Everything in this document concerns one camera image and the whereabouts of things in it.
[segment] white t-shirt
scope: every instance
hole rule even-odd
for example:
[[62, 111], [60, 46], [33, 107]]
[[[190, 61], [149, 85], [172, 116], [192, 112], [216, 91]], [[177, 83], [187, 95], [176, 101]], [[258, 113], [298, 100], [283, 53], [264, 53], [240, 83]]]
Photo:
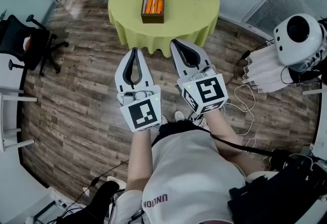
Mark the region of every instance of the white t-shirt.
[[219, 155], [209, 133], [194, 130], [168, 136], [154, 145], [152, 154], [153, 174], [144, 191], [121, 195], [111, 223], [127, 224], [141, 208], [144, 222], [150, 224], [232, 223], [228, 191], [243, 187], [245, 180]]

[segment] brown box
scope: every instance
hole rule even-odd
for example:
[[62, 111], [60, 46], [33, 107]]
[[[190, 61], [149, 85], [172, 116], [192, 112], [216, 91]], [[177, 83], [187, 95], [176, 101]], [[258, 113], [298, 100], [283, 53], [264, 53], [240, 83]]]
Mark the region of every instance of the brown box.
[[165, 20], [165, 0], [162, 0], [162, 14], [146, 14], [148, 0], [143, 0], [141, 8], [141, 18], [143, 23], [164, 23]]

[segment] white stool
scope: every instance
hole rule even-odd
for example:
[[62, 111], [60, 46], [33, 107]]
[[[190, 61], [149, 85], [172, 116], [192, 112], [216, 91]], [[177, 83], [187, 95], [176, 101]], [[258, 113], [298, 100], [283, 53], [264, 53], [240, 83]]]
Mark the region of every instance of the white stool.
[[[21, 90], [4, 88], [4, 87], [0, 87], [0, 90], [2, 90], [2, 91], [7, 90], [7, 91], [10, 91], [10, 92], [22, 93]], [[4, 131], [4, 123], [3, 123], [4, 101], [36, 102], [37, 98], [19, 97], [19, 96], [13, 96], [13, 95], [3, 95], [0, 92], [0, 142], [1, 142], [0, 143], [0, 151], [5, 152], [5, 151], [13, 149], [13, 148], [20, 148], [20, 147], [24, 147], [24, 146], [29, 145], [29, 144], [33, 144], [34, 140], [27, 140], [27, 141], [22, 141], [22, 142], [19, 142], [19, 143], [16, 143], [16, 144], [5, 146], [5, 139], [9, 139], [11, 137], [11, 135], [13, 135], [14, 133], [20, 132], [21, 129], [17, 128], [17, 129], [11, 129], [11, 130]]]

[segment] orange item in box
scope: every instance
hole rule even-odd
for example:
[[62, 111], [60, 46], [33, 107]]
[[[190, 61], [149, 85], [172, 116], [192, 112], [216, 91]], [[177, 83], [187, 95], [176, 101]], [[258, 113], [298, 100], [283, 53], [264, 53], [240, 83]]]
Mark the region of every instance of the orange item in box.
[[145, 10], [146, 14], [161, 14], [163, 7], [163, 0], [148, 0]]

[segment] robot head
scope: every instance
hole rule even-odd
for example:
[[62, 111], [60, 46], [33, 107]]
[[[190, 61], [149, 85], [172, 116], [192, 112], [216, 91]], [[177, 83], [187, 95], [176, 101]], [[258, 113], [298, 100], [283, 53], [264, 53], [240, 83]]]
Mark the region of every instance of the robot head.
[[307, 59], [317, 59], [325, 51], [321, 48], [324, 28], [308, 14], [290, 16], [273, 33], [278, 58], [285, 66], [300, 63], [306, 67]]

